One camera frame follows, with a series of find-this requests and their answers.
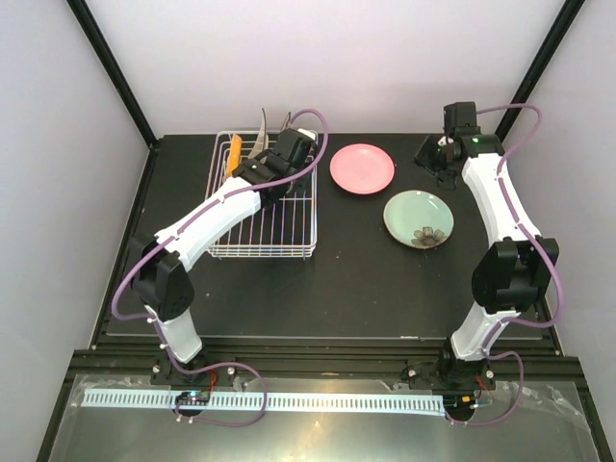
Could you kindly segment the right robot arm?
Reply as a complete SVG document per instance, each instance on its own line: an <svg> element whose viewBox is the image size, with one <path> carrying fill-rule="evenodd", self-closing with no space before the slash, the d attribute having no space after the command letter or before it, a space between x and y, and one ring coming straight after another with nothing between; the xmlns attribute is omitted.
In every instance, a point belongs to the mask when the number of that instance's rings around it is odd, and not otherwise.
<svg viewBox="0 0 616 462"><path fill-rule="evenodd" d="M494 134L484 134L474 102L444 108L442 137L427 139L414 162L438 182L462 180L471 191L486 228L488 249L472 275L473 306L446 340L434 366L447 388L474 384L486 368L491 347L511 323L544 298L555 282L557 241L531 222L510 179L509 151Z"/></svg>

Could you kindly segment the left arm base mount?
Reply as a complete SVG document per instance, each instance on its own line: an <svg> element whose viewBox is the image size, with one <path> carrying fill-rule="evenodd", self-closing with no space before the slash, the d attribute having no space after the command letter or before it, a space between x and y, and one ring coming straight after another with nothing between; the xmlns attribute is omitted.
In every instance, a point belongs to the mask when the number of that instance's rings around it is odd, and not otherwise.
<svg viewBox="0 0 616 462"><path fill-rule="evenodd" d="M186 370L200 370L206 366L213 365L223 359L234 359L231 356L216 356L212 354L197 355L190 363L179 365ZM197 374L187 374L178 371L172 364L166 354L161 353L155 360L150 375L150 384L158 386L168 386L172 389L180 388L197 388L205 389L208 387L231 386L235 376L236 366L222 366L209 372L200 372Z"/></svg>

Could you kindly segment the pink round plate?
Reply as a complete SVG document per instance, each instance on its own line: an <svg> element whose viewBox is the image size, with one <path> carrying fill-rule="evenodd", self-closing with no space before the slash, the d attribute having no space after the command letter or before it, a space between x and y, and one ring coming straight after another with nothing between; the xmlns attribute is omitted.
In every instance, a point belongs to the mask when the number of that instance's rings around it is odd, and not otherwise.
<svg viewBox="0 0 616 462"><path fill-rule="evenodd" d="M395 176L395 164L383 149L365 143L339 149L329 164L331 178L348 193L369 195L389 186Z"/></svg>

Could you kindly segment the orange dotted scalloped plate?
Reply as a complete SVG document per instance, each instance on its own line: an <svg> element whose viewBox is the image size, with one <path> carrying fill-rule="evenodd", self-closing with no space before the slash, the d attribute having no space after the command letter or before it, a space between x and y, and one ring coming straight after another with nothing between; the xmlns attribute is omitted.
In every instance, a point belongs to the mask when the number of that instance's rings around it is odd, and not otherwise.
<svg viewBox="0 0 616 462"><path fill-rule="evenodd" d="M226 164L226 177L233 176L233 171L239 166L241 160L243 140L240 135L233 134L230 141L230 148Z"/></svg>

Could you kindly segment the white wire dish rack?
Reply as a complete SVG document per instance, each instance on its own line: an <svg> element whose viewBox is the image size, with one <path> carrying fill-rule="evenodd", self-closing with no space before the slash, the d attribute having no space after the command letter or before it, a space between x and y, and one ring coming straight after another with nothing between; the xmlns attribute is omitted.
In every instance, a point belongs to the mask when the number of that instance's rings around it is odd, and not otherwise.
<svg viewBox="0 0 616 462"><path fill-rule="evenodd" d="M231 131L216 135L205 199L224 183L227 160L231 153ZM258 140L258 132L243 131L241 160L247 159ZM246 218L208 248L215 258L310 258L317 245L317 172L304 177L303 186L275 204Z"/></svg>

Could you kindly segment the white square plate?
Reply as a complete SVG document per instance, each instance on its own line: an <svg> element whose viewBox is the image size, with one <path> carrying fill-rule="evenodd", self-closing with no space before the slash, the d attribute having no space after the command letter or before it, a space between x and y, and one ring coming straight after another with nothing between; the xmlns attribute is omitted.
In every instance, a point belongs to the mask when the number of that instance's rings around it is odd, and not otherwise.
<svg viewBox="0 0 616 462"><path fill-rule="evenodd" d="M258 134L256 136L256 140L248 154L249 159L256 158L259 154L261 154L265 149L268 148L269 144L269 135L268 135L268 124L267 124L267 113L264 108L261 109L261 123L259 127Z"/></svg>

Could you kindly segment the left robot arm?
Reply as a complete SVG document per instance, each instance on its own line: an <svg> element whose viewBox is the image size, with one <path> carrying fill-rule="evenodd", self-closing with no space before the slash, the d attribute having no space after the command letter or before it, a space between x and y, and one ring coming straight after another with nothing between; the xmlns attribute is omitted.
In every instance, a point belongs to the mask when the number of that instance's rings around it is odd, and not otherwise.
<svg viewBox="0 0 616 462"><path fill-rule="evenodd" d="M296 174L314 163L317 134L287 128L273 146L246 157L221 186L184 218L151 240L134 240L138 269L129 279L147 319L162 333L163 347L175 357L172 371L186 384L199 382L207 362L193 323L194 288L189 272L224 234L289 194Z"/></svg>

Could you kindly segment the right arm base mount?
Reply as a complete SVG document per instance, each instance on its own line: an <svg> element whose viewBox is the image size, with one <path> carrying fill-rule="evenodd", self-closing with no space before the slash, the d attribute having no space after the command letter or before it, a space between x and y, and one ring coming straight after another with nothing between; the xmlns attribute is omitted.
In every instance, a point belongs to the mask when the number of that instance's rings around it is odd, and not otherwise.
<svg viewBox="0 0 616 462"><path fill-rule="evenodd" d="M399 373L399 378L411 389L438 392L470 393L475 390L493 391L496 384L486 375L487 363L454 360L409 362Z"/></svg>

